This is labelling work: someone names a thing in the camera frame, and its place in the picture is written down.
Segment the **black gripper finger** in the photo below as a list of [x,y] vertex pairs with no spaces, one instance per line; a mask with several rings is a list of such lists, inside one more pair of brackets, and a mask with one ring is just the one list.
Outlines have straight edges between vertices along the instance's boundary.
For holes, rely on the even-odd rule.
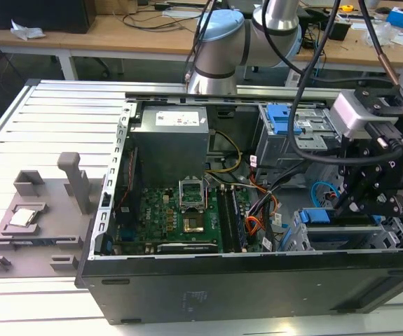
[[[358,159],[361,158],[361,152],[359,147],[359,140],[352,140],[346,136],[342,137],[340,158]],[[354,189],[357,183],[357,173],[360,172],[358,166],[352,165],[340,165],[339,175],[343,177],[343,186],[341,195],[334,203],[334,208],[337,211],[348,211],[351,202],[354,199]]]
[[350,212],[378,215],[385,217],[403,217],[403,198],[400,196],[388,197],[384,202],[377,198],[340,197],[337,202],[337,211],[339,214]]

